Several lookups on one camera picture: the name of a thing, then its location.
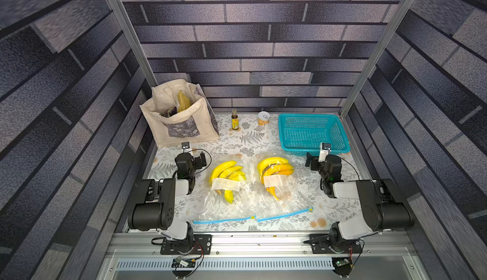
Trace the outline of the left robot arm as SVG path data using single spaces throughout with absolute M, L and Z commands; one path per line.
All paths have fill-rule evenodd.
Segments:
M 191 225 L 175 215 L 179 196 L 191 195 L 197 172 L 208 166 L 206 151 L 194 157 L 192 151 L 175 158 L 176 171 L 170 178 L 144 180 L 133 195 L 133 208 L 128 214 L 128 227 L 139 231 L 158 230 L 169 241 L 194 243 Z

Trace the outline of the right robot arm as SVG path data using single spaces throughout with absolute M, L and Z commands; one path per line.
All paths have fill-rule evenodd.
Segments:
M 320 188 L 330 198 L 357 200 L 361 213 L 332 224 L 327 234 L 311 237 L 305 244 L 314 247 L 314 253 L 328 248 L 343 253 L 361 248 L 361 238 L 385 230 L 405 229 L 414 226 L 415 215 L 395 183 L 390 179 L 355 181 L 342 180 L 343 159 L 328 154 L 321 159 L 310 153 L 306 166 L 319 173 Z

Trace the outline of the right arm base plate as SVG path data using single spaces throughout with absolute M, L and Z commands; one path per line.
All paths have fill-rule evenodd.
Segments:
M 361 242 L 358 240 L 332 241 L 328 234 L 310 234 L 309 239 L 303 243 L 311 247 L 313 254 L 354 255 L 362 251 Z

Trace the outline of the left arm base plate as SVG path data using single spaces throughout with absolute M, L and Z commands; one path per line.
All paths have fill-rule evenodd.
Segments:
M 161 255 L 209 255 L 213 244 L 213 236 L 210 234 L 196 234 L 194 239 L 189 241 L 174 240 L 164 241 L 161 246 Z

